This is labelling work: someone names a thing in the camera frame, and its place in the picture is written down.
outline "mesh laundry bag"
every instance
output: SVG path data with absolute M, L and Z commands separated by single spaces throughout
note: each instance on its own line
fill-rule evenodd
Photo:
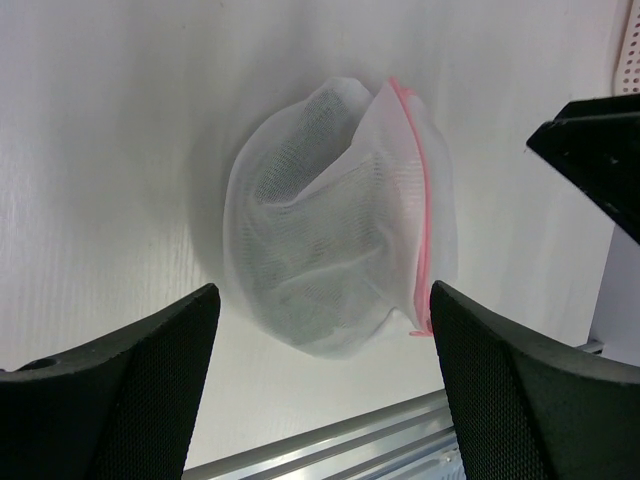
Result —
M 268 332 L 312 355 L 347 356 L 389 330 L 426 334 L 430 278 L 457 271 L 451 177 L 417 96 L 393 79 L 375 98 L 330 79 L 265 121 L 235 161 L 230 286 Z

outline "white surface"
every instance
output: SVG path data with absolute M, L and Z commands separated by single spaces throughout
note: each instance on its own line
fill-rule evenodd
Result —
M 609 93 L 620 5 L 2 2 L 0 363 L 219 282 L 234 155 L 331 75 L 376 91 L 395 74 L 433 112 L 456 170 L 457 286 L 583 342 L 612 227 L 525 140 L 568 100 Z M 188 465 L 441 386 L 431 340 L 316 360 L 225 302 Z
M 640 366 L 640 247 L 620 227 L 613 230 L 591 335 L 602 356 Z

